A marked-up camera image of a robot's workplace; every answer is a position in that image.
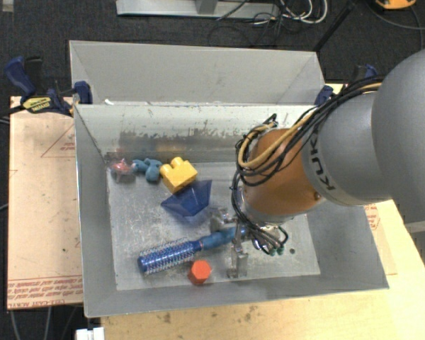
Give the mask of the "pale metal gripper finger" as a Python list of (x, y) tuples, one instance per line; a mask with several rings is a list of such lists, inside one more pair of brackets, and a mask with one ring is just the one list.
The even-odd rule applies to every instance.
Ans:
[(213, 208), (210, 211), (210, 231), (225, 231), (235, 228), (237, 225), (236, 218), (227, 208)]
[(231, 247), (231, 266), (227, 269), (228, 278), (244, 278), (248, 274), (249, 255), (242, 248)]

